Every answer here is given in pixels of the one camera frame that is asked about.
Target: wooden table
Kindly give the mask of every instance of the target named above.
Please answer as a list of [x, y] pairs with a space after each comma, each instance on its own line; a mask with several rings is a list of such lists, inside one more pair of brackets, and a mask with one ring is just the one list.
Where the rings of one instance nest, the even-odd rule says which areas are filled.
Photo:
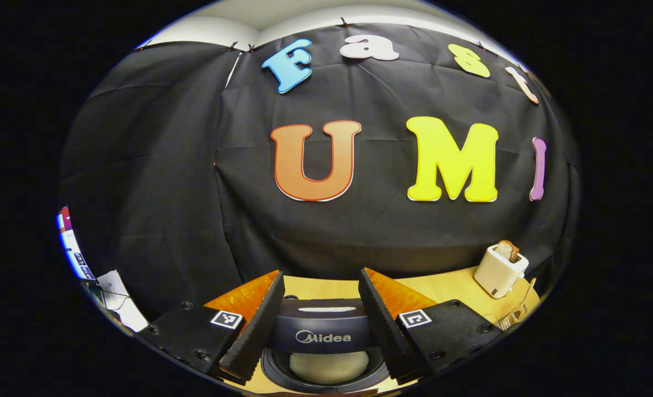
[[[459, 299], [471, 309], [475, 310], [481, 316], [490, 322], [495, 323], [511, 309], [518, 305], [528, 290], [529, 283], [524, 278], [518, 279], [513, 291], [500, 299], [493, 299], [487, 292], [483, 291], [473, 274], [477, 266], [449, 273], [435, 274], [431, 276], [398, 278], [406, 286], [430, 297], [436, 302], [445, 302], [450, 299]], [[297, 296], [299, 299], [352, 299], [359, 298], [358, 281], [343, 280], [324, 280], [317, 278], [304, 278], [285, 276], [285, 294], [287, 296]], [[535, 309], [540, 303], [540, 297], [536, 291], [532, 290], [525, 300], [528, 312]], [[396, 381], [388, 378], [383, 382], [369, 387], [368, 390], [376, 389], [378, 393], [388, 390], [400, 389], [413, 384], [417, 381], [410, 382], [399, 386]], [[278, 386], [266, 378], [261, 370], [260, 362], [256, 367], [253, 379], [246, 382], [245, 386], [234, 384], [226, 381], [227, 384], [239, 387], [258, 394], [279, 394], [280, 397], [287, 395], [309, 395], [296, 392]]]

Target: orange letter u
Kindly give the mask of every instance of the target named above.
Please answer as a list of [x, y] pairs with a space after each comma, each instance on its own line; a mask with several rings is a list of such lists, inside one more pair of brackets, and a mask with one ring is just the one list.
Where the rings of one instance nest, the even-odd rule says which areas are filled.
[[301, 201], [329, 201], [344, 194], [354, 178], [354, 136], [361, 131], [356, 121], [332, 121], [324, 124], [331, 136], [331, 173], [315, 181], [304, 176], [304, 139], [312, 135], [306, 124], [281, 126], [270, 137], [275, 141], [275, 181], [278, 188]]

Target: letter m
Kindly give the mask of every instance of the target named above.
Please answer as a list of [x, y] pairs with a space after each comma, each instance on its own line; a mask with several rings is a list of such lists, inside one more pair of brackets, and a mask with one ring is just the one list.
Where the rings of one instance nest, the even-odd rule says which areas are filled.
[[459, 150], [442, 120], [413, 117], [407, 128], [417, 135], [418, 163], [415, 186], [408, 189], [413, 201], [437, 201], [442, 189], [437, 186], [437, 170], [442, 174], [450, 199], [456, 200], [472, 173], [464, 192], [468, 201], [490, 203], [498, 197], [495, 188], [496, 141], [498, 131], [487, 124], [473, 124]]

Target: computer monitor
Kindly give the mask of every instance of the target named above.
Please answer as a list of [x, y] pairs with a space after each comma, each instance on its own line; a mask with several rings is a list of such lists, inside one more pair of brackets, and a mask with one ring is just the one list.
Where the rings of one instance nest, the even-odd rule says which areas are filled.
[[62, 239], [62, 247], [65, 254], [69, 259], [69, 264], [72, 266], [74, 273], [82, 281], [93, 281], [90, 284], [95, 284], [97, 279], [89, 269], [89, 265], [84, 260], [82, 251], [77, 244], [77, 238], [74, 237], [72, 230], [72, 220], [69, 216], [69, 207], [65, 206], [59, 213], [57, 213], [57, 226], [60, 229], [60, 238]]

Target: letter f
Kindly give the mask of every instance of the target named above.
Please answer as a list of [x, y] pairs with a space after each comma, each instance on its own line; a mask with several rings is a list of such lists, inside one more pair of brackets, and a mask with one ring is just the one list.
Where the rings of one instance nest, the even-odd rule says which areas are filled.
[[278, 86], [279, 93], [284, 94], [288, 92], [312, 74], [310, 68], [300, 69], [297, 67], [297, 63], [306, 65], [306, 63], [312, 60], [309, 52], [301, 49], [301, 47], [307, 47], [311, 43], [307, 39], [299, 39], [263, 62], [263, 68], [270, 68], [278, 78], [280, 82]]

